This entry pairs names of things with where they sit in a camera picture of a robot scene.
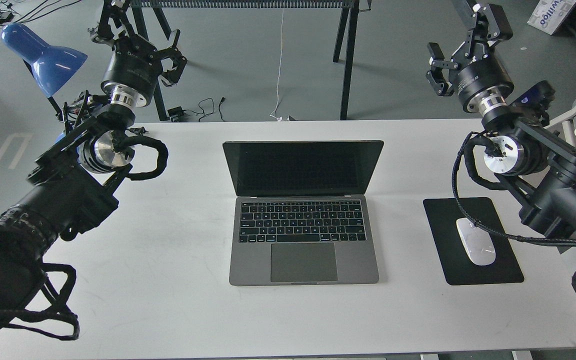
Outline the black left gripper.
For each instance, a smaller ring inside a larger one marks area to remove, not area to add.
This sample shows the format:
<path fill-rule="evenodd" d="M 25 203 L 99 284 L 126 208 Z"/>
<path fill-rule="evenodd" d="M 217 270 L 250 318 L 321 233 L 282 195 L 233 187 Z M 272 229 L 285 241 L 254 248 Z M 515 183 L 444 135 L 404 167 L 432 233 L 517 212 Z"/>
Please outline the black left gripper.
<path fill-rule="evenodd" d="M 101 89 L 110 92 L 111 84 L 120 84 L 137 91 L 143 98 L 152 98 L 159 75 L 165 87 L 173 87 L 178 84 L 188 63 L 178 46 L 181 30 L 175 29 L 171 45 L 158 51 L 143 37 L 133 38 L 135 31 L 126 15 L 130 4 L 130 0 L 104 0 L 96 27 L 87 31 L 93 43 L 113 46 Z M 123 29 L 117 40 L 111 22 L 117 30 Z M 155 58 L 157 51 L 162 62 Z M 169 68 L 163 70 L 165 60 L 171 63 Z"/>

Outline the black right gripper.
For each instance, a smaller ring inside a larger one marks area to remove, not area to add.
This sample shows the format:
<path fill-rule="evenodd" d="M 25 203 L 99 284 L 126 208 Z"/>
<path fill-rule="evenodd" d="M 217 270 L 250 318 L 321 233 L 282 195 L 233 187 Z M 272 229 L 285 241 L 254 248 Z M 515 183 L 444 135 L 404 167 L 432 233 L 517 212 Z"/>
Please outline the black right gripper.
<path fill-rule="evenodd" d="M 450 97 L 455 91 L 462 109 L 475 113 L 475 106 L 469 103 L 480 92 L 496 87 L 506 98 L 514 91 L 514 83 L 495 55 L 496 45 L 511 39 L 514 32 L 505 10 L 497 4 L 462 2 L 461 19 L 466 39 L 451 60 L 445 59 L 438 43 L 427 44 L 430 68 L 425 77 L 437 96 Z"/>

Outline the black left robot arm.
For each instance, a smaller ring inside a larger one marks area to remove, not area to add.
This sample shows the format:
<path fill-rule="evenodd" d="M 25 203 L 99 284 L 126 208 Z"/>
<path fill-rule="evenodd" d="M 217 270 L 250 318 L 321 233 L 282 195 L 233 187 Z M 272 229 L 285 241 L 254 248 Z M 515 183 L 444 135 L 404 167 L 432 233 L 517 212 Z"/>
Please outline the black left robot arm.
<path fill-rule="evenodd" d="M 71 325 L 71 334 L 35 333 L 61 341 L 77 340 L 79 319 L 67 301 L 76 282 L 68 264 L 45 262 L 57 239 L 71 241 L 98 227 L 118 208 L 114 192 L 123 180 L 162 175 L 166 145 L 143 134 L 131 136 L 135 109 L 151 103 L 159 79 L 176 84 L 186 66 L 178 41 L 163 49 L 135 32 L 128 0 L 106 0 L 94 43 L 107 44 L 112 57 L 102 95 L 84 92 L 73 105 L 56 105 L 62 136 L 36 160 L 28 175 L 32 190 L 0 215 L 0 330 L 22 329 L 43 321 Z"/>

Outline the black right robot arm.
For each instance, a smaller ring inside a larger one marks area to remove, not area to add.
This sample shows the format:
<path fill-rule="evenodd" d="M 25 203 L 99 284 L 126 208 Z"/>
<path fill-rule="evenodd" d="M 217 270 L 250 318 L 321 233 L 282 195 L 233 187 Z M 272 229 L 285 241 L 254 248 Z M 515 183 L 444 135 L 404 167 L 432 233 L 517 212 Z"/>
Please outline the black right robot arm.
<path fill-rule="evenodd" d="M 576 148 L 544 127 L 554 89 L 542 83 L 542 99 L 508 104 L 514 84 L 495 47 L 513 36 L 502 6 L 455 0 L 466 28 L 464 42 L 450 59 L 430 42 L 426 78 L 441 97 L 456 94 L 462 110 L 481 116 L 482 132 L 466 135 L 451 173 L 457 208 L 476 228 L 491 235 L 539 246 L 576 248 Z M 465 164 L 469 178 L 491 191 L 508 191 L 520 203 L 521 223 L 541 237 L 510 235 L 486 226 L 461 203 L 457 173 Z"/>

